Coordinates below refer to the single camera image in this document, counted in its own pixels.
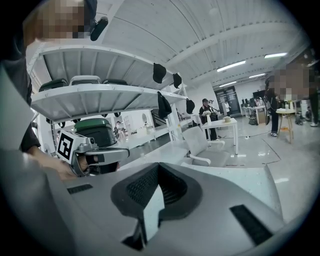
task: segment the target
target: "stool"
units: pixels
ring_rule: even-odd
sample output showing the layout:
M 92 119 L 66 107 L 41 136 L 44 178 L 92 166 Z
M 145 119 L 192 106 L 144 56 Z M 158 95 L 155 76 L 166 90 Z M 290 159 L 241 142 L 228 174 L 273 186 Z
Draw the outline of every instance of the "stool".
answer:
M 280 126 L 279 126 L 279 131 L 278 131 L 278 136 L 277 137 L 279 138 L 283 115 L 286 115 L 287 119 L 288 119 L 288 125 L 289 125 L 290 144 L 292 143 L 292 140 L 294 139 L 294 131 L 293 131 L 292 122 L 291 122 L 291 114 L 293 114 L 295 112 L 296 111 L 294 109 L 288 109 L 286 111 L 280 111 L 280 110 L 276 111 L 276 113 L 278 113 L 281 116 Z

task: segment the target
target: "fluorescent light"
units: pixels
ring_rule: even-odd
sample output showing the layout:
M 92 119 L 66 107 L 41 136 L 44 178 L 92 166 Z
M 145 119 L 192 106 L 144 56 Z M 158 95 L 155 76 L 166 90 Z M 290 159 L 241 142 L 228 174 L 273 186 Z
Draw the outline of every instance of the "fluorescent light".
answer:
M 245 63 L 246 63 L 246 61 L 244 60 L 244 61 L 241 61 L 241 62 L 237 62 L 237 63 L 231 64 L 229 66 L 224 66 L 222 68 L 218 68 L 216 71 L 220 72 L 220 71 L 223 71 L 223 70 L 227 70 L 227 69 L 233 68 L 235 66 L 239 66 L 241 64 L 245 64 Z
M 236 82 L 237 82 L 237 81 L 228 82 L 228 83 L 226 83 L 226 84 L 220 85 L 219 87 L 224 87 L 224 86 L 232 85 L 232 84 L 235 84 Z
M 252 76 L 249 76 L 249 78 L 256 78 L 256 77 L 262 77 L 264 76 L 266 73 L 263 73 L 263 74 L 256 74 L 256 75 L 252 75 Z
M 274 57 L 282 57 L 282 56 L 286 56 L 287 53 L 283 52 L 283 53 L 275 53 L 275 54 L 268 54 L 266 56 L 264 56 L 265 59 L 267 58 L 274 58 Z

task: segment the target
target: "desk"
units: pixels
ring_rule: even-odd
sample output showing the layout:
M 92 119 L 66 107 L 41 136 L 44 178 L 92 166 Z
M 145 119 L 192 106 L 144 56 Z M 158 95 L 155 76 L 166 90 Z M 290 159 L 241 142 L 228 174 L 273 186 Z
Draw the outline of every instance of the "desk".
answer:
M 203 133 L 205 133 L 205 130 L 207 129 L 208 136 L 209 136 L 210 134 L 209 129 L 226 127 L 226 126 L 233 127 L 233 145 L 235 146 L 235 154 L 237 155 L 238 154 L 238 122 L 236 121 L 236 119 L 231 118 L 230 122 L 225 122 L 225 120 L 211 121 L 210 125 L 208 123 L 205 123 L 201 128 L 203 129 Z
M 281 125 L 282 125 L 282 119 L 283 119 L 283 115 L 287 116 L 288 119 L 288 125 L 289 125 L 289 135 L 290 135 L 290 144 L 292 143 L 292 140 L 294 138 L 294 131 L 292 128 L 292 122 L 291 122 L 291 114 L 295 113 L 296 111 L 294 109 L 287 109 L 285 111 L 282 110 L 277 110 L 276 113 L 278 113 L 279 115 L 281 115 L 281 120 L 280 120 L 280 126 L 279 126 L 279 131 L 278 131 L 278 138 L 279 138 L 279 134 L 280 134 L 280 130 L 281 130 Z
M 256 120 L 257 120 L 258 124 L 260 123 L 259 122 L 258 110 L 264 109 L 264 114 L 266 114 L 266 106 L 255 106 L 255 107 L 248 106 L 248 107 L 243 107 L 243 109 L 244 109 L 244 113 L 245 113 L 245 117 L 246 118 L 248 117 L 247 114 L 246 114 L 246 110 L 249 110 L 249 115 L 252 114 L 252 111 L 255 111 Z

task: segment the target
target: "gray floor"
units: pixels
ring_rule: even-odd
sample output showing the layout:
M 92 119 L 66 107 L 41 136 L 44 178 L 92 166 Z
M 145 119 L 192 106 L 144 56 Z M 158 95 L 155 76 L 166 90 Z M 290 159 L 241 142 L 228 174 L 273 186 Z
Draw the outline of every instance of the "gray floor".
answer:
M 169 134 L 167 133 L 163 136 L 158 137 L 156 140 L 151 140 L 150 142 L 147 142 L 141 146 L 137 146 L 135 148 L 130 149 L 130 156 L 127 159 L 122 160 L 120 162 L 120 166 L 124 166 L 138 158 L 143 157 L 144 155 L 163 146 L 169 141 L 170 141 L 170 137 L 169 137 Z
M 268 165 L 278 190 L 283 218 L 286 222 L 306 213 L 319 193 L 320 185 L 320 127 L 293 124 L 294 139 L 289 143 L 289 133 L 281 132 L 279 138 L 270 136 L 269 125 L 250 125 L 245 117 L 238 121 L 239 154 L 235 155 L 231 127 L 216 129 L 224 137 L 224 149 L 231 156 L 227 166 L 251 168 Z M 282 126 L 288 126 L 283 119 Z M 131 150 L 131 155 L 121 165 L 127 164 L 168 143 L 166 134 L 157 140 Z

